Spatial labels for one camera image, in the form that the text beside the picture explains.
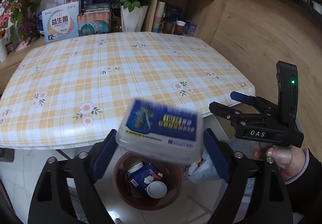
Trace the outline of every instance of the sleeve cuff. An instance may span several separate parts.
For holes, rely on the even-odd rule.
[[[303,152],[305,154],[305,163],[304,163],[302,170],[296,176],[292,177],[290,180],[285,181],[285,185],[288,185],[288,184],[296,181],[300,176],[302,176],[302,174],[305,172],[306,168],[308,167],[309,162],[310,162],[309,149],[304,149]]]

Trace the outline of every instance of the screw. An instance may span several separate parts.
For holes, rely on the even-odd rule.
[[[241,159],[244,156],[244,154],[242,154],[240,151],[237,151],[234,153],[234,156],[238,159]]]
[[[83,152],[81,152],[80,154],[78,154],[78,157],[79,157],[80,159],[84,159],[84,158],[86,158],[86,157],[87,157],[87,155],[88,155],[88,153],[87,153],[87,152],[85,152],[85,151],[83,151]]]
[[[52,164],[52,163],[54,163],[56,161],[56,158],[55,157],[50,157],[48,160],[47,160],[47,162],[49,163],[49,164]]]
[[[272,157],[267,157],[266,161],[270,164],[274,163],[274,159]]]

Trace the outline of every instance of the plastic box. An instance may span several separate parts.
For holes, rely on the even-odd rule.
[[[116,141],[145,157],[188,165],[201,155],[202,127],[194,111],[134,99]]]

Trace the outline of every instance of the checkered tablecloth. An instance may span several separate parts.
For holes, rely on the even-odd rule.
[[[209,114],[212,101],[254,86],[194,37],[157,33],[84,36],[33,49],[0,100],[0,146],[93,145],[118,129],[134,97]]]

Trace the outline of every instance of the white vase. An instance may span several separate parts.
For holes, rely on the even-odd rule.
[[[132,12],[129,12],[128,8],[124,9],[121,6],[122,31],[140,32],[148,8],[149,6],[144,6],[143,8],[135,7]]]
[[[0,62],[3,62],[8,56],[7,49],[4,45],[3,39],[0,39]]]

